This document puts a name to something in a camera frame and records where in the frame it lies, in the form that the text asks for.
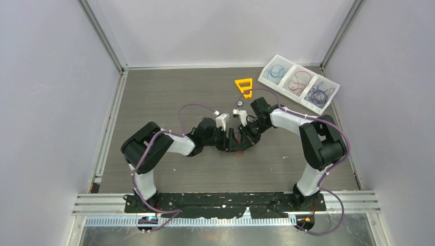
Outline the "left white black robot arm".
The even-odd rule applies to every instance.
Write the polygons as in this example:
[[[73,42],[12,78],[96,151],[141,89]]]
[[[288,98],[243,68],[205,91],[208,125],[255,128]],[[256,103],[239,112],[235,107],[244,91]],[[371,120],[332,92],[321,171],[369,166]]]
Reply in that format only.
[[[218,126],[212,118],[202,121],[187,134],[175,134],[151,121],[133,134],[121,147],[131,170],[133,192],[137,205],[145,212],[152,212],[158,201],[158,191],[153,170],[166,153],[187,157],[200,154],[204,147],[215,147],[223,152],[242,151],[243,137]]]

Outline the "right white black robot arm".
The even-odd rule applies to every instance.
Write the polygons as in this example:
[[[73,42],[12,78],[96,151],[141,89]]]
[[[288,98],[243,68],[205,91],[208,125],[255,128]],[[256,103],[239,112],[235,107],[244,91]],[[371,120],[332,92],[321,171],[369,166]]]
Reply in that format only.
[[[240,150],[253,147],[270,128],[282,128],[297,134],[307,164],[301,178],[293,186],[290,204],[296,210],[311,208],[318,198],[328,168],[348,152],[341,131],[329,115],[305,116],[281,104],[272,106],[263,97],[253,101],[251,108],[255,113],[252,120],[244,110],[232,111],[233,116],[241,121],[238,127],[240,137],[236,140]]]

